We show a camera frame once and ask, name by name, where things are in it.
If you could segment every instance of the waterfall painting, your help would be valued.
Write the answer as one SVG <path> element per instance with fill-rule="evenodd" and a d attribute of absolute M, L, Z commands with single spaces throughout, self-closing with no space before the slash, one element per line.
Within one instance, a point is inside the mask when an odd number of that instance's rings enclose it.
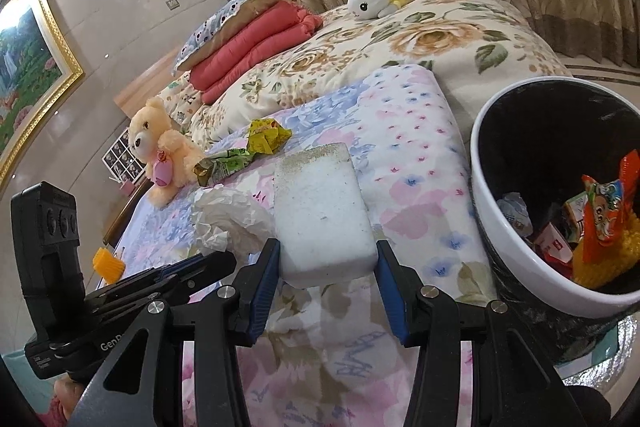
<path fill-rule="evenodd" d="M 12 0 L 0 11 L 0 193 L 82 68 L 47 0 Z"/>

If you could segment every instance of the pink quilt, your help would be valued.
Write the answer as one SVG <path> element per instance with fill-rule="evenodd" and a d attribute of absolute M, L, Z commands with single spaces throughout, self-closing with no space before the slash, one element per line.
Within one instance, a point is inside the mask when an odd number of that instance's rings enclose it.
<path fill-rule="evenodd" d="M 273 172 L 280 156 L 344 142 L 376 238 L 389 240 L 400 263 L 459 301 L 484 306 L 495 298 L 473 216 L 465 150 L 431 71 L 415 65 L 382 68 L 274 118 L 293 131 L 283 150 L 256 160 L 225 185 L 273 210 Z M 242 145 L 245 133 L 228 136 L 212 150 Z M 196 190 L 185 187 L 161 210 L 143 198 L 118 246 L 126 247 L 126 275 L 185 257 L 194 241 Z M 252 425 L 401 427 L 417 354 L 391 333 L 372 275 L 306 290 L 282 284 L 256 346 L 238 349 Z M 461 427 L 470 422 L 470 356 L 470 345 L 463 343 Z M 188 426 L 195 422 L 198 370 L 193 347 L 186 346 L 182 386 Z"/>

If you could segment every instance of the floral bedspread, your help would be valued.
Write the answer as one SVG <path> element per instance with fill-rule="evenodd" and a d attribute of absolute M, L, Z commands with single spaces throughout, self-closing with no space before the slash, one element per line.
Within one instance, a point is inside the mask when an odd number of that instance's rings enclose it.
<path fill-rule="evenodd" d="M 247 71 L 194 115 L 189 134 L 207 148 L 282 108 L 297 107 L 390 64 L 435 74 L 465 142 L 491 96 L 518 80 L 571 76 L 520 12 L 500 0 L 415 0 L 382 19 L 356 21 L 346 6 L 322 15 L 311 39 Z"/>
<path fill-rule="evenodd" d="M 225 185 L 273 211 L 279 156 L 344 142 L 376 238 L 389 240 L 400 263 L 460 301 L 485 305 L 495 298 L 473 217 L 463 143 L 430 71 L 382 68 L 274 118 L 293 131 L 283 150 L 256 160 Z M 212 150 L 241 146 L 245 131 Z M 185 256 L 193 240 L 194 190 L 185 187 L 162 210 L 143 198 L 118 245 L 126 247 L 126 275 Z M 186 349 L 183 369 L 186 425 L 194 424 L 192 349 Z M 238 357 L 255 427 L 399 427 L 417 350 L 404 349 L 391 334 L 371 275 L 306 290 L 282 284 L 265 333 L 252 349 L 239 348 Z M 471 382 L 470 346 L 463 344 L 461 426 L 469 425 Z"/>

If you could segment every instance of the floor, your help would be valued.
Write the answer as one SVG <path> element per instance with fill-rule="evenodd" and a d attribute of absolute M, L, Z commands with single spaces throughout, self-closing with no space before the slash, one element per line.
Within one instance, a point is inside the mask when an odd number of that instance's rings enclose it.
<path fill-rule="evenodd" d="M 81 270 L 94 289 L 92 258 L 122 198 L 102 163 L 128 123 L 113 98 L 227 0 L 178 0 L 175 9 L 167 0 L 47 1 L 84 77 L 41 128 L 0 198 L 0 353 L 24 346 L 33 334 L 15 264 L 12 195 L 43 180 L 74 195 Z"/>
<path fill-rule="evenodd" d="M 601 86 L 608 87 L 624 96 L 636 107 L 640 107 L 640 69 L 626 64 L 622 67 L 604 59 L 597 63 L 588 57 L 565 57 L 558 54 L 565 66 L 569 67 L 573 76 L 592 80 Z"/>

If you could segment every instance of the black trash bag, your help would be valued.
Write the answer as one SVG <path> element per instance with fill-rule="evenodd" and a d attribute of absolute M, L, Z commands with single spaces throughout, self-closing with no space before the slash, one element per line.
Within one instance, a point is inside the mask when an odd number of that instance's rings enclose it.
<path fill-rule="evenodd" d="M 640 305 L 636 304 L 604 319 L 575 317 L 556 310 L 520 284 L 487 240 L 482 225 L 478 223 L 478 227 L 494 273 L 498 298 L 506 302 L 529 326 L 553 364 L 570 362 L 590 353 L 607 331 L 627 315 L 640 310 Z"/>
<path fill-rule="evenodd" d="M 500 97 L 482 120 L 478 143 L 493 197 L 519 192 L 535 237 L 553 204 L 562 205 L 584 190 L 583 174 L 599 182 L 617 179 L 622 157 L 640 150 L 640 117 L 618 98 L 588 84 L 541 80 Z M 634 209 L 640 216 L 640 190 Z M 520 284 L 483 230 L 482 235 L 498 295 L 530 325 L 554 363 L 587 354 L 618 321 L 640 309 L 634 305 L 602 319 L 560 312 Z M 639 289 L 640 263 L 598 291 L 619 295 Z"/>

